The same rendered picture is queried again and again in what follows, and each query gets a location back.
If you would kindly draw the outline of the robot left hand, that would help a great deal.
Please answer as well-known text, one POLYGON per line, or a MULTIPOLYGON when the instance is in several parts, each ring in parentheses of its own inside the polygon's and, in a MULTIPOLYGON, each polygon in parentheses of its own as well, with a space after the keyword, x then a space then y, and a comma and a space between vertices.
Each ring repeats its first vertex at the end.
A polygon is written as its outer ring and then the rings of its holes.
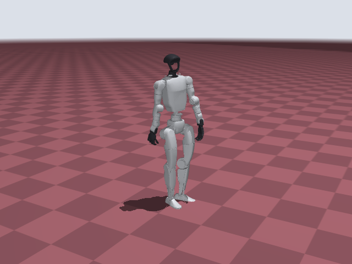
POLYGON ((200 140, 202 140, 203 135, 204 135, 204 129, 203 129, 204 121, 203 121, 203 119, 200 119, 200 123, 197 125, 199 126, 199 128, 198 128, 198 135, 195 139, 197 141, 200 141, 200 140))

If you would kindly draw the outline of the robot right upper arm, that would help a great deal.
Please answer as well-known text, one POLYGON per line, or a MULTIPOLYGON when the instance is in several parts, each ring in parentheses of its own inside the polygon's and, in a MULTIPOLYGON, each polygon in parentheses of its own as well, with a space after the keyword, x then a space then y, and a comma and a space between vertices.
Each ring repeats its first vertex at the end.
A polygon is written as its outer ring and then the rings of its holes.
POLYGON ((154 83, 154 105, 158 106, 157 112, 162 112, 164 110, 163 104, 161 104, 162 100, 162 91, 164 90, 166 86, 166 81, 165 80, 159 80, 154 83))

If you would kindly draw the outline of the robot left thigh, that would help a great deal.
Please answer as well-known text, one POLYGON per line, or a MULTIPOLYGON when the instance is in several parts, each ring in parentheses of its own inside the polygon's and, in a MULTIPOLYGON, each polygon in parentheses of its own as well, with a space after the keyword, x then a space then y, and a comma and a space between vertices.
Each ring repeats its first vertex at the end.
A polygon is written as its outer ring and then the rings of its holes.
POLYGON ((194 129, 191 125, 185 123, 184 131, 181 132, 181 134, 184 135, 184 138, 182 140, 184 157, 178 159, 177 166, 180 169, 184 169, 190 163, 194 153, 194 147, 195 147, 194 129))

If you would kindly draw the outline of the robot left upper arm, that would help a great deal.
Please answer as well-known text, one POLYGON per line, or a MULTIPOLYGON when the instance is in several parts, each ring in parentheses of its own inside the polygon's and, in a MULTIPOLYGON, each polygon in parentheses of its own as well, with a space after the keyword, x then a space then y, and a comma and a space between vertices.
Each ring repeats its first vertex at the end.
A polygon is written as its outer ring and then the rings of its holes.
POLYGON ((194 95, 195 91, 193 88, 193 79, 190 76, 185 76, 186 78, 186 91, 189 96, 189 103, 191 105, 196 105, 199 103, 199 98, 194 95))

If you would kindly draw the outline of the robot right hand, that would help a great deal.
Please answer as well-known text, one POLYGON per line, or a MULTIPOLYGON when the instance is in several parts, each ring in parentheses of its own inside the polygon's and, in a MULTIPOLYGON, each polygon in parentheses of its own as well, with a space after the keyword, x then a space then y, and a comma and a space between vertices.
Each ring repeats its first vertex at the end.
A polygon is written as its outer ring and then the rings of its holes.
POLYGON ((157 139, 156 139, 157 129, 158 129, 158 128, 155 129, 155 132, 150 131, 150 133, 149 133, 149 135, 148 135, 148 139, 147 139, 147 140, 148 140, 151 144, 153 144, 153 145, 159 144, 158 141, 157 141, 157 139), (155 143, 155 141, 157 142, 157 144, 155 143))

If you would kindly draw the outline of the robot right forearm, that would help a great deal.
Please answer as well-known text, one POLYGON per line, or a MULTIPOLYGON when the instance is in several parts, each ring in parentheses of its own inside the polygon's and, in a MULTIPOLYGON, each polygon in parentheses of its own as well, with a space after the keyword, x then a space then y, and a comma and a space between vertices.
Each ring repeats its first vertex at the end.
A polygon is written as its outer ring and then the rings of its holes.
POLYGON ((150 127, 150 130, 152 132, 155 132, 155 129, 158 128, 159 125, 160 125, 160 116, 161 116, 161 114, 158 113, 157 110, 158 110, 158 106, 155 104, 154 108, 153 108, 153 112, 152 112, 153 122, 152 122, 152 126, 150 127))

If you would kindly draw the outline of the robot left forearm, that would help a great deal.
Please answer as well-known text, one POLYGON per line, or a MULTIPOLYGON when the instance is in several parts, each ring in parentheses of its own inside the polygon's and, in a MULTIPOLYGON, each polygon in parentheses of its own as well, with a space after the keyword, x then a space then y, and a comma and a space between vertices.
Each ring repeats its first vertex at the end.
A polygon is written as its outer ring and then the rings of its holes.
MULTIPOLYGON (((197 124, 199 124, 200 123, 200 119, 203 119, 202 113, 201 113, 201 110, 200 110, 200 103, 195 104, 192 107, 192 109, 194 110, 194 113, 195 113, 196 122, 197 122, 197 124)), ((203 122, 204 122, 204 119, 203 119, 203 122)))

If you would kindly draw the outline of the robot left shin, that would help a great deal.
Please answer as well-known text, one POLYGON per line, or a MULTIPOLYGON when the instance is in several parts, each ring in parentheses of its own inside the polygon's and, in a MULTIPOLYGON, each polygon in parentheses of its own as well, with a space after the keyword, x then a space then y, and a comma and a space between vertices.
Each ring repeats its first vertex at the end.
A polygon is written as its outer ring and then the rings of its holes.
POLYGON ((188 181, 189 168, 190 168, 190 163, 186 168, 184 168, 184 169, 179 168, 177 171, 178 172, 178 182, 179 182, 179 196, 184 196, 186 183, 188 181))

